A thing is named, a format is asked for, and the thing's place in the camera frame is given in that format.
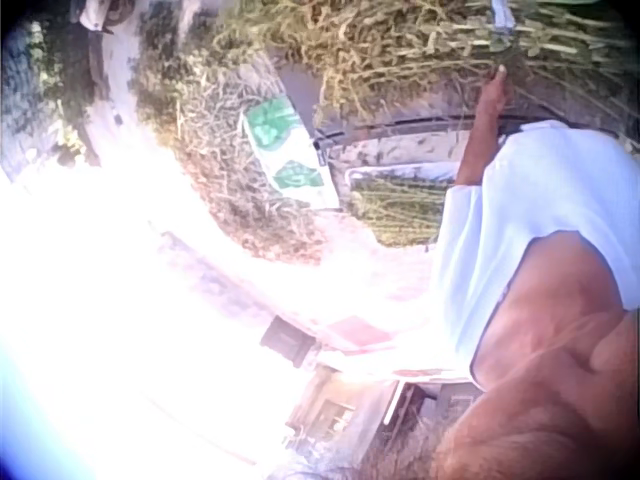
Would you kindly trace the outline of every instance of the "dry plant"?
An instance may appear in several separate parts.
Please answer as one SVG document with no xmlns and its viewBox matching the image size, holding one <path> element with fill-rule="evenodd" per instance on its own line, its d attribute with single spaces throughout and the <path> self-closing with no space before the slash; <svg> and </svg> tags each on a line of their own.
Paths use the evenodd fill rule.
<svg viewBox="0 0 640 480">
<path fill-rule="evenodd" d="M 350 210 L 385 247 L 425 245 L 437 239 L 450 184 L 419 178 L 359 181 Z"/>
<path fill-rule="evenodd" d="M 217 19 L 197 14 L 179 46 L 177 7 L 159 2 L 141 21 L 133 79 L 138 111 L 174 149 L 232 239 L 260 257 L 315 262 L 323 239 L 313 212 L 270 187 L 242 135 L 242 112 L 282 92 L 264 52 L 322 80 L 317 124 L 335 116 L 378 121 L 428 97 L 443 81 L 464 97 L 507 61 L 518 66 L 510 71 L 570 89 L 621 125 L 637 117 L 610 94 L 624 93 L 638 74 L 634 44 L 621 24 L 546 4 L 529 11 L 528 5 L 513 3 L 517 27 L 505 35 L 492 26 L 490 0 L 238 0 Z M 533 96 L 517 81 L 516 90 Z M 389 195 L 413 195 L 405 190 L 391 185 L 384 202 Z M 437 217 L 431 210 L 440 208 L 441 197 L 426 219 L 414 205 L 402 218 L 395 207 L 384 212 L 382 237 L 396 233 L 381 241 L 406 245 L 430 237 Z M 379 205 L 367 208 L 380 213 Z"/>
<path fill-rule="evenodd" d="M 268 184 L 242 132 L 244 111 L 282 93 L 260 45 L 220 35 L 216 19 L 199 14 L 179 47 L 169 3 L 152 5 L 140 28 L 138 114 L 174 150 L 220 228 L 256 256 L 316 262 L 313 213 Z"/>
<path fill-rule="evenodd" d="M 527 74 L 570 87 L 609 114 L 633 110 L 597 95 L 603 81 L 619 88 L 637 74 L 634 44 L 620 23 L 522 5 L 512 5 L 518 24 L 507 36 L 494 31 L 489 0 L 240 0 L 223 35 L 252 38 L 321 78 L 317 124 L 335 114 L 370 123 L 443 78 L 458 89 L 473 86 L 514 55 Z M 586 87 L 576 85 L 587 76 Z"/>
</svg>

